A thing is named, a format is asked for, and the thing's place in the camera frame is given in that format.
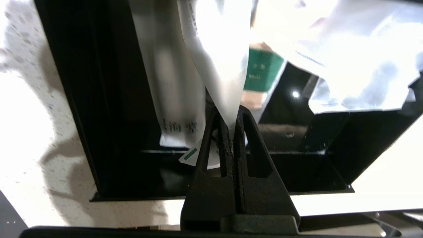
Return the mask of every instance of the white countertop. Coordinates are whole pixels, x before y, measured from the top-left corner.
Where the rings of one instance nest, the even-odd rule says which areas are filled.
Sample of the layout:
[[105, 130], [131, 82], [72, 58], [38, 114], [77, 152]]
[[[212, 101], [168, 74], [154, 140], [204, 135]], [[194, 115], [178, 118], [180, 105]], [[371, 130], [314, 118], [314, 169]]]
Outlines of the white countertop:
[[[0, 190], [26, 224], [179, 224], [183, 200], [88, 201], [94, 180], [36, 8], [4, 0], [0, 12]], [[422, 133], [421, 117], [352, 184], [354, 194], [292, 196], [298, 212], [423, 208]]]

